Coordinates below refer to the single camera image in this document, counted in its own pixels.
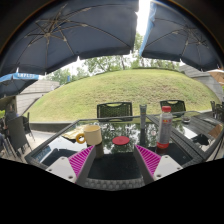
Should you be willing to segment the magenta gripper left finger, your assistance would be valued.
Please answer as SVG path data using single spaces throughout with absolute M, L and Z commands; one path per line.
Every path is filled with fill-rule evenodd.
M 90 146 L 70 157 L 60 157 L 46 171 L 79 186 L 84 186 L 95 156 L 96 149 Z

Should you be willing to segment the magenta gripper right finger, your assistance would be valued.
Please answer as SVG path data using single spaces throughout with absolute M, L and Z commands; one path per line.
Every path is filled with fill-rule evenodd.
M 135 145 L 133 155 L 145 184 L 152 183 L 182 169 L 169 155 L 160 156 L 149 149 Z

